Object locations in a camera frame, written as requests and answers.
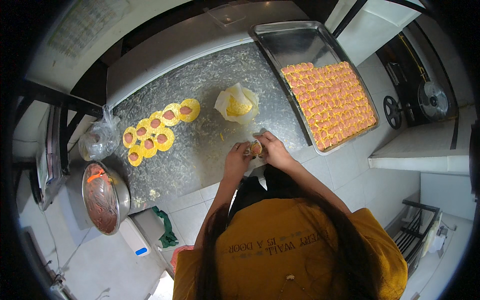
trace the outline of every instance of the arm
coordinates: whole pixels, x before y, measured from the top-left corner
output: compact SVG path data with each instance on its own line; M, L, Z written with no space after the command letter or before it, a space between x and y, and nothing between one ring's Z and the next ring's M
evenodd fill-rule
M345 203L307 171L301 163L293 159L285 149L282 141L277 139L271 132L264 132L262 135L255 136L255 138L265 145L267 149L265 157L267 163L287 173L305 191L320 194L346 215L351 214Z
M230 203L233 198L233 194L240 184L240 180L243 174L247 171L248 163L251 161L252 156L245 156L243 153L250 146L250 142L236 143L227 155L225 160L225 170L223 172L223 179L220 181L218 191L216 192L215 199L212 206L205 216L202 227L198 232L197 239L195 241L195 249L202 247L204 241L205 226L208 219L215 213L215 211L222 205Z

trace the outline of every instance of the necklace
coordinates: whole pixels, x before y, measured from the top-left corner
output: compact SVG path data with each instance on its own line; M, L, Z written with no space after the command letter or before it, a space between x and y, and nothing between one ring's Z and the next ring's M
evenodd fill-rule
M293 274L288 274L287 277L285 278L285 282L283 283L282 289L280 290L280 294L278 295L278 300L280 300L280 297L282 296L283 290L285 289L285 285L286 285L287 282L289 282L289 281L295 282L295 283L301 288L301 290L302 290L308 297L310 297L310 299L314 299L309 293L307 293L307 292L305 291L305 288L302 287L302 286L295 280L295 276L294 276Z

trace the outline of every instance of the woman's right hand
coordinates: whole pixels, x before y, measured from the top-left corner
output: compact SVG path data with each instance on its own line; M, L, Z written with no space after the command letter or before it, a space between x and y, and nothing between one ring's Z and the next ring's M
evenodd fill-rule
M271 132L265 131L261 135L254 136L254 138L265 146L267 151L264 157L268 164L285 172L297 163L290 153L288 153L283 142Z

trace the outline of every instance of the metal tray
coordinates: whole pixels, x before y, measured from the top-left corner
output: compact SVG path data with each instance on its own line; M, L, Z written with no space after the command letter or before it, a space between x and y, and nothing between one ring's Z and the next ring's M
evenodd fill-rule
M373 104L372 97L360 77L357 68L355 68L343 48L322 23L317 21L278 22L256 25L253 27L252 31L260 43L260 46L264 49L275 66L278 75L282 78L283 84L289 93L289 100L293 102L294 106L297 108L304 129L318 154L328 155L333 151L342 148L359 136L375 129L379 125L377 108ZM293 95L290 85L284 77L281 69L288 65L295 65L301 62L311 62L315 67L320 68L341 61L348 62L353 72L357 75L377 122L374 125L349 136L341 142L320 151L317 148L313 134L310 131L307 119L301 111L300 104L296 100L295 95Z

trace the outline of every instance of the black pants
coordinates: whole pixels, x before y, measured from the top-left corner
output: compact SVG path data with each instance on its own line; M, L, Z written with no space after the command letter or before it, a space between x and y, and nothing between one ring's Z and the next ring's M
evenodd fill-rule
M237 191L237 196L233 201L232 208L228 213L228 222L230 222L237 211L260 202L263 199L291 199L303 197L298 184L292 177L283 171L266 165L264 171L267 190L258 182L258 177L248 177L243 179Z

